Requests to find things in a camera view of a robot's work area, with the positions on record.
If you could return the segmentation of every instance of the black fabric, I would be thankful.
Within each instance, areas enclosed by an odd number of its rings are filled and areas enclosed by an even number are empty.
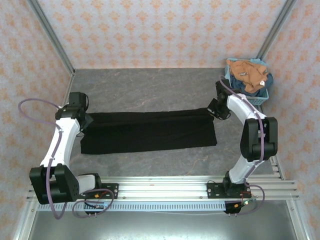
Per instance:
[[[82,154],[134,153],[185,149],[217,144],[206,108],[163,112],[90,113]]]

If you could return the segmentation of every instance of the laundry basket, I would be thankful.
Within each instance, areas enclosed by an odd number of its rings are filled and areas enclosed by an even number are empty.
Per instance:
[[[238,59],[238,58],[228,58],[228,60],[230,61],[238,61],[238,60],[248,60],[252,63],[258,63],[258,64],[262,64],[262,65],[267,65],[264,61],[260,60],[260,59]],[[225,72],[225,78],[229,80],[230,82],[230,67],[229,65],[227,64],[225,66],[225,69],[224,69],[224,72]],[[268,93],[268,90],[266,89],[265,92],[263,93],[262,96],[245,96],[246,99],[248,99],[248,101],[252,104],[252,105],[256,105],[256,106],[260,106],[261,104],[263,104],[266,100],[269,99],[269,93]]]

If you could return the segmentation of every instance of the patterned wallpaper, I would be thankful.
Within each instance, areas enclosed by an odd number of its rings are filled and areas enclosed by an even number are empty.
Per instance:
[[[285,0],[39,0],[76,69],[254,58]]]
[[[298,0],[265,61],[274,76],[266,111],[279,121],[279,158],[298,181],[320,236],[320,4]]]
[[[26,0],[1,0],[0,16],[0,239],[11,240],[30,168],[40,164],[54,132],[22,118],[18,102],[39,97],[62,104],[70,76]],[[25,106],[34,117],[54,120],[50,106]]]

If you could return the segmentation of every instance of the brown garment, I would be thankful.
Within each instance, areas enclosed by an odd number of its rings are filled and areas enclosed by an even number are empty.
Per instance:
[[[247,93],[253,94],[265,86],[261,81],[266,82],[268,79],[266,66],[245,60],[227,60],[226,63],[230,66],[230,74],[234,75],[235,79],[243,81]]]

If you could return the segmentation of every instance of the orange pattern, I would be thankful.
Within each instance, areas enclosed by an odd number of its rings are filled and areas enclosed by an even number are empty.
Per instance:
[[[308,223],[320,236],[320,5],[311,2],[297,1],[266,56],[278,77],[265,108],[283,129],[279,158],[287,177],[298,181]]]
[[[220,68],[229,57],[254,58],[286,2],[39,1],[76,69]]]
[[[72,1],[66,1],[72,10]],[[0,233],[13,239],[23,203],[30,188],[29,171],[47,153],[53,129],[25,120],[19,101],[28,97],[62,104],[70,75],[41,29],[25,0],[0,2]],[[56,14],[57,19],[65,20]],[[72,44],[75,38],[65,34]],[[54,121],[55,109],[26,103],[23,109],[35,118]]]

